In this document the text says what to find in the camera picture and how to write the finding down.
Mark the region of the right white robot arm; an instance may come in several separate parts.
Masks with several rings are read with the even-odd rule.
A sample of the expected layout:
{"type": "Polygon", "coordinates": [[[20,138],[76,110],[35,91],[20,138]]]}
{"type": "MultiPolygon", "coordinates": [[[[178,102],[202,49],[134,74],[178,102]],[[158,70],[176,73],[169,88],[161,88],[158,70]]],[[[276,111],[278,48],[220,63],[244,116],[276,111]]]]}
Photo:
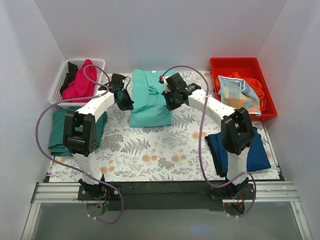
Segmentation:
{"type": "Polygon", "coordinates": [[[167,108],[172,111],[183,104],[199,110],[203,117],[208,116],[220,127],[221,143],[227,151],[226,182],[221,185],[210,184],[221,195],[237,199],[244,194],[248,185],[247,158],[255,138],[255,131],[248,111],[241,107],[235,109],[209,95],[195,83],[187,84],[180,74],[167,78],[159,77],[164,85],[163,96],[167,108]]]}

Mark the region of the turquoise t shirt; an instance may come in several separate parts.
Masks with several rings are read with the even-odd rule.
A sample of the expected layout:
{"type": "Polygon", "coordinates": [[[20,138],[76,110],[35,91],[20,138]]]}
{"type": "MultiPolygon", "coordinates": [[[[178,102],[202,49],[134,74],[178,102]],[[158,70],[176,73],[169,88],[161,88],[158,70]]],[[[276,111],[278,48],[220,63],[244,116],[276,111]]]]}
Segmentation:
{"type": "Polygon", "coordinates": [[[171,125],[173,113],[168,110],[162,95],[165,87],[159,82],[163,71],[135,69],[132,82],[133,110],[129,126],[162,127],[171,125]]]}

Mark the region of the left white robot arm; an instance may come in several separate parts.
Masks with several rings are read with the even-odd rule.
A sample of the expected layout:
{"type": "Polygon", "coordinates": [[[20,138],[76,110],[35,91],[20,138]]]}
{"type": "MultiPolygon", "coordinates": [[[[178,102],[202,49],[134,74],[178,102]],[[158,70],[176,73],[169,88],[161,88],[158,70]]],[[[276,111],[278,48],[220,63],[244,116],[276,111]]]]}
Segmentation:
{"type": "Polygon", "coordinates": [[[126,76],[114,73],[111,81],[101,86],[93,99],[77,111],[65,114],[63,144],[84,172],[79,180],[83,190],[95,200],[103,199],[108,187],[100,182],[104,175],[98,167],[95,150],[98,144],[97,122],[114,104],[122,111],[133,109],[133,101],[125,85],[126,76]]]}

